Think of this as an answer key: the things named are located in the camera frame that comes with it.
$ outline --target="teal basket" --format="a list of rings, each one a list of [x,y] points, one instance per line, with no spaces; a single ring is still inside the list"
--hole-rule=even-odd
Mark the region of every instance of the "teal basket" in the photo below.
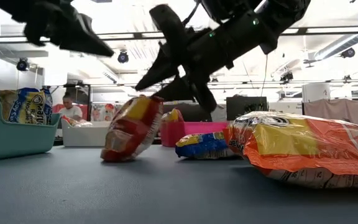
[[[52,125],[10,123],[2,118],[0,103],[0,159],[51,150],[59,120],[60,114],[53,114]]]

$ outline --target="white bin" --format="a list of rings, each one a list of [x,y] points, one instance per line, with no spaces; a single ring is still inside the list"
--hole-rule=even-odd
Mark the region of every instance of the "white bin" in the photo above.
[[[109,121],[93,121],[93,127],[75,128],[62,119],[63,145],[65,147],[103,147]]]

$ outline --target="person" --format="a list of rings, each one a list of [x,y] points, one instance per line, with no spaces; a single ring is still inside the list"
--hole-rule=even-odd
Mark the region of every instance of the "person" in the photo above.
[[[63,116],[74,119],[76,121],[82,119],[82,110],[80,107],[73,105],[73,98],[69,93],[65,93],[63,96],[63,105],[65,107],[59,111],[59,113],[61,113]]]

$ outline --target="pink bin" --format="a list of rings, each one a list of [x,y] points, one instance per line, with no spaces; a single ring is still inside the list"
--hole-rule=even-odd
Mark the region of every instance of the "pink bin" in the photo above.
[[[161,144],[175,147],[176,143],[188,134],[207,134],[222,131],[227,122],[167,122],[160,127]]]

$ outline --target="table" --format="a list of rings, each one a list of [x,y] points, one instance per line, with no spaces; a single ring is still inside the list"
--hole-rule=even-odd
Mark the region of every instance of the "table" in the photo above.
[[[105,164],[55,147],[0,161],[0,223],[358,223],[358,190],[289,187],[246,161],[189,161],[152,146]]]

